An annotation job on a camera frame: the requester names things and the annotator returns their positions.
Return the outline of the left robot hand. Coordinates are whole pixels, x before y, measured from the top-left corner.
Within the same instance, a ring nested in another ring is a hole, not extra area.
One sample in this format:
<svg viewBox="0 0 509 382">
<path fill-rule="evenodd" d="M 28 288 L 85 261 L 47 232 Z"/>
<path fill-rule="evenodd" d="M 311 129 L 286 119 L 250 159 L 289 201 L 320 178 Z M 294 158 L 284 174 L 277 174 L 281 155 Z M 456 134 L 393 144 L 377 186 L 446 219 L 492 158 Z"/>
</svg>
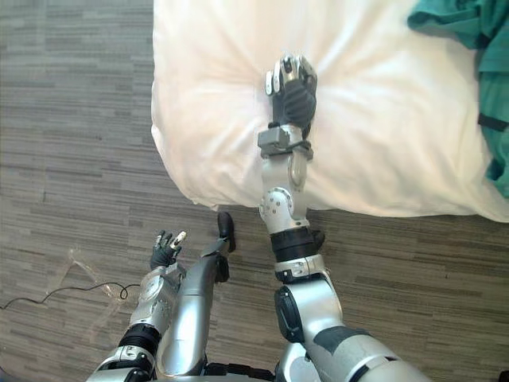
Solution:
<svg viewBox="0 0 509 382">
<path fill-rule="evenodd" d="M 174 236 L 171 232 L 161 230 L 153 244 L 150 269 L 155 270 L 158 267 L 168 267 L 174 264 L 186 238 L 187 232 L 185 231 Z"/>
</svg>

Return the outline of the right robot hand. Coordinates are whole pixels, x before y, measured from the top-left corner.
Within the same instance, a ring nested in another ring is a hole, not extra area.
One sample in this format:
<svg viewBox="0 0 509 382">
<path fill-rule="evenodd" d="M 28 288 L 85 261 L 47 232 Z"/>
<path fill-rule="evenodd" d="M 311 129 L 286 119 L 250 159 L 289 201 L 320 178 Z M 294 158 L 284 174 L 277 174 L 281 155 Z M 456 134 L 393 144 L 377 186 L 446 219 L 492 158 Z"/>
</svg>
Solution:
<svg viewBox="0 0 509 382">
<path fill-rule="evenodd" d="M 286 55 L 266 73 L 264 90 L 272 104 L 271 126 L 308 129 L 317 107 L 317 73 L 302 55 Z"/>
</svg>

